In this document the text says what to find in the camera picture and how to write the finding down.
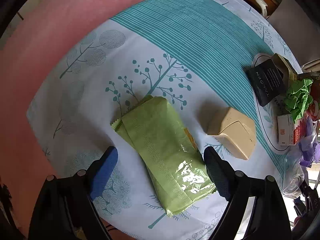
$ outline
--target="green crumpled wrapper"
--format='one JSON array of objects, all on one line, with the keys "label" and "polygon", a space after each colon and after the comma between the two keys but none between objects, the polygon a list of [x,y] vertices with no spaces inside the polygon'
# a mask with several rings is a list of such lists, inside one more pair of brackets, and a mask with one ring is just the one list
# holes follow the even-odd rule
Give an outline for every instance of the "green crumpled wrapper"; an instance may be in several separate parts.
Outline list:
[{"label": "green crumpled wrapper", "polygon": [[294,123],[302,118],[304,111],[313,101],[309,95],[312,82],[312,79],[297,80],[287,90],[284,98],[285,109],[290,112]]},{"label": "green crumpled wrapper", "polygon": [[165,98],[144,98],[111,126],[142,157],[169,217],[215,191],[193,138]]}]

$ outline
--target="purple plastic bag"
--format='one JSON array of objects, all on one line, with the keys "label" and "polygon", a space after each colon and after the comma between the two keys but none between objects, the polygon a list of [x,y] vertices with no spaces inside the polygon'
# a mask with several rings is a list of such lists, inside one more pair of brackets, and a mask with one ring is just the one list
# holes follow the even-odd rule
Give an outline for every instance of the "purple plastic bag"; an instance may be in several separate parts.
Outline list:
[{"label": "purple plastic bag", "polygon": [[320,144],[317,141],[317,133],[313,126],[313,122],[310,116],[306,121],[306,136],[299,141],[299,149],[302,153],[300,159],[300,165],[305,167],[311,167],[312,162],[316,163],[320,160]]}]

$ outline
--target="beige container lid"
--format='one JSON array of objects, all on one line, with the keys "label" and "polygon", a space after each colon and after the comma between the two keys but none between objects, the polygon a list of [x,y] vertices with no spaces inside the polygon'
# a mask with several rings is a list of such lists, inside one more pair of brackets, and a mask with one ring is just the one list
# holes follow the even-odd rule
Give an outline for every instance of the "beige container lid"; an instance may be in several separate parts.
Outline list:
[{"label": "beige container lid", "polygon": [[208,135],[213,135],[234,157],[248,160],[256,145],[254,120],[232,107],[222,109],[211,120]]}]

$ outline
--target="pink bedding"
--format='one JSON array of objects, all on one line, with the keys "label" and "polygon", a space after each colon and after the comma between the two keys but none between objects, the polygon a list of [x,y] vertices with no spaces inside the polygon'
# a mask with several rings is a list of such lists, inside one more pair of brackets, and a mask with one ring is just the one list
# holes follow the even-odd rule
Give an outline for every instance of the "pink bedding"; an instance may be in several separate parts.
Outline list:
[{"label": "pink bedding", "polygon": [[45,0],[0,52],[0,176],[28,235],[38,193],[55,171],[28,124],[26,111],[61,57],[89,31],[143,0]]}]

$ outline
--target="teal stripe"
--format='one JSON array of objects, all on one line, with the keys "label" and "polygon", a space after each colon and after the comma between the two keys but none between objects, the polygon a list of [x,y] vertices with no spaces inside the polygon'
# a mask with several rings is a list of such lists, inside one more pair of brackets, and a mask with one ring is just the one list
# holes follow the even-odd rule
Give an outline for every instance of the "teal stripe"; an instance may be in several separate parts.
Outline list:
[{"label": "teal stripe", "polygon": [[243,71],[257,53],[273,52],[249,26],[213,0],[145,0],[111,19],[179,60],[228,105],[252,118],[258,141],[283,176],[284,156],[263,137]]}]

